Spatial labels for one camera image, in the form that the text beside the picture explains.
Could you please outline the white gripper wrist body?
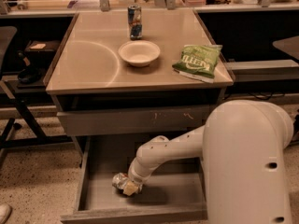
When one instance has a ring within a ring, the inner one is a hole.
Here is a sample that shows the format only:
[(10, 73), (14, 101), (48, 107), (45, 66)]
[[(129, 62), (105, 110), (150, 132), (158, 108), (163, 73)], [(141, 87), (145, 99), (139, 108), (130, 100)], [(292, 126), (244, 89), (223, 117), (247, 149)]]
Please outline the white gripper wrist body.
[(151, 176), (151, 170), (143, 167), (139, 162), (133, 161), (129, 167), (128, 176), (137, 185), (145, 184)]

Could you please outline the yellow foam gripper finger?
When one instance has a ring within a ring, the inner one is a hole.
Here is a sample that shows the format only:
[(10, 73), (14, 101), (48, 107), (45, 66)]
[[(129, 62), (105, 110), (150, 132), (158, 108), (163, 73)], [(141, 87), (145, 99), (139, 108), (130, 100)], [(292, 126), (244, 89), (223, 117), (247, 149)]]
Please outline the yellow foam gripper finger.
[(123, 188), (123, 194), (126, 196), (132, 196), (133, 194), (138, 194), (139, 192), (140, 186), (132, 182), (126, 183)]

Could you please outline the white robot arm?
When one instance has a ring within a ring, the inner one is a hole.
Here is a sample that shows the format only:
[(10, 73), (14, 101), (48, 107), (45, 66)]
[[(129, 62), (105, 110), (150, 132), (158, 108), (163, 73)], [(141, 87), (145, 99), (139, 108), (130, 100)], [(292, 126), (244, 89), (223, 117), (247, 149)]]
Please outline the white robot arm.
[(292, 119), (279, 106), (234, 100), (215, 108), (200, 128), (142, 145), (128, 176), (142, 185), (167, 161), (199, 157), (209, 224), (292, 224), (283, 160), (292, 135)]

